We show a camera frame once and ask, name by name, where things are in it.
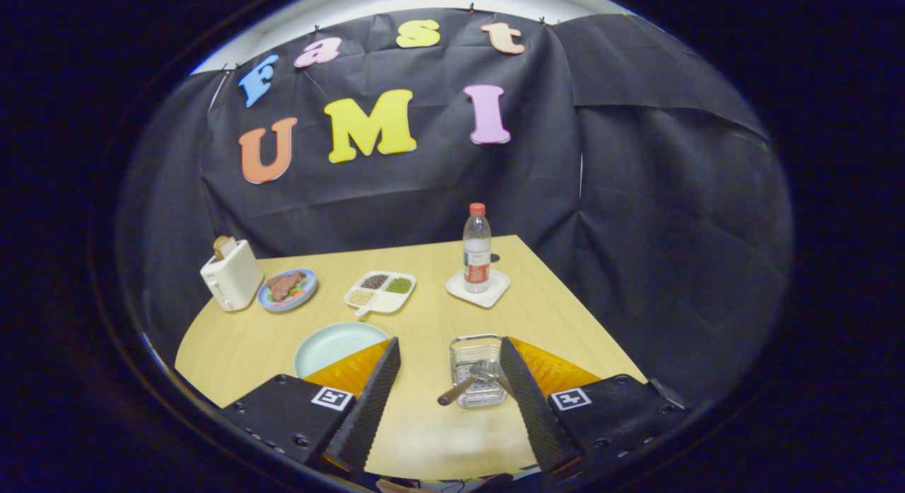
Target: wooden table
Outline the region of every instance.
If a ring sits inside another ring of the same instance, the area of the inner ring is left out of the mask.
[[[462,242],[411,245],[259,260],[266,277],[310,268],[319,287],[304,305],[269,313],[258,302],[234,313],[213,299],[179,347],[175,367],[223,407],[278,373],[294,374],[298,345],[324,325],[355,321],[343,296],[369,270],[413,274],[416,288],[394,315],[363,321],[398,336],[402,367],[390,393],[365,470],[407,479],[468,479],[536,462],[514,399],[495,407],[443,407],[449,388],[449,344],[463,335],[511,335],[559,355],[601,378],[646,378],[555,274],[517,236],[494,236],[494,269],[510,287],[491,309],[446,292],[462,268]]]

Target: grains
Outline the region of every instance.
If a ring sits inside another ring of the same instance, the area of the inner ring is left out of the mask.
[[[408,290],[410,290],[410,288],[411,281],[404,277],[397,277],[390,282],[390,286],[387,286],[387,291],[406,294],[408,293]]]
[[[371,300],[371,297],[374,296],[372,293],[363,292],[361,290],[355,290],[351,294],[349,294],[349,302],[353,303],[355,306],[364,306]]]
[[[376,276],[365,279],[364,283],[361,284],[361,287],[376,290],[384,284],[385,280],[387,280],[386,274],[377,274]]]

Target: pink letter i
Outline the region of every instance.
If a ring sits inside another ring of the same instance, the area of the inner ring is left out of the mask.
[[[500,114],[500,96],[503,89],[492,84],[473,84],[463,90],[472,97],[474,108],[474,132],[472,142],[480,144],[505,143],[512,135],[503,128]]]

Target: plastic bottle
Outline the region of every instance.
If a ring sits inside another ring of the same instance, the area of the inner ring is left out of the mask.
[[[465,222],[462,242],[465,244],[465,290],[472,293],[487,291],[491,274],[491,223],[484,214],[484,203],[471,203],[472,215]]]

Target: plate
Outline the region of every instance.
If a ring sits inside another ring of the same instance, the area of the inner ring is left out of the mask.
[[[384,281],[384,284],[376,288],[366,288],[362,287],[362,283],[366,279],[372,276],[376,276],[377,274],[384,274],[387,276],[387,279]],[[411,286],[408,288],[408,291],[403,294],[388,292],[387,288],[395,279],[408,279],[411,282]],[[354,303],[351,300],[352,293],[356,291],[365,292],[371,294],[371,300],[368,300],[370,303],[370,311],[374,311],[376,313],[395,313],[402,307],[408,297],[411,296],[411,293],[414,292],[414,285],[416,284],[416,278],[411,276],[410,274],[401,274],[399,272],[388,272],[385,270],[372,270],[367,274],[364,274],[355,284],[352,284],[352,287],[349,288],[348,292],[346,292],[346,296],[344,300],[346,303],[352,307],[365,307],[365,305],[361,305],[361,303]]]
[[[347,322],[328,325],[298,345],[295,358],[292,359],[295,375],[304,378],[389,338],[386,332],[367,323]]]
[[[446,281],[446,291],[458,296],[462,300],[477,303],[478,306],[490,309],[500,300],[500,297],[508,289],[508,276],[498,270],[490,269],[487,279],[487,290],[484,293],[472,293],[465,290],[465,270],[462,269]]]
[[[304,272],[305,274],[305,278],[301,280],[301,291],[297,292],[301,293],[300,296],[290,300],[282,300],[281,302],[271,302],[267,300],[268,294],[271,293],[271,289],[267,287],[267,281],[274,277],[285,276],[285,274],[291,274],[293,272]],[[305,301],[311,298],[315,291],[317,291],[317,276],[314,275],[314,272],[307,268],[293,268],[292,270],[287,270],[281,274],[276,274],[276,276],[267,277],[263,284],[261,284],[261,287],[258,288],[258,303],[268,311],[282,313],[283,311],[288,311],[303,305]]]

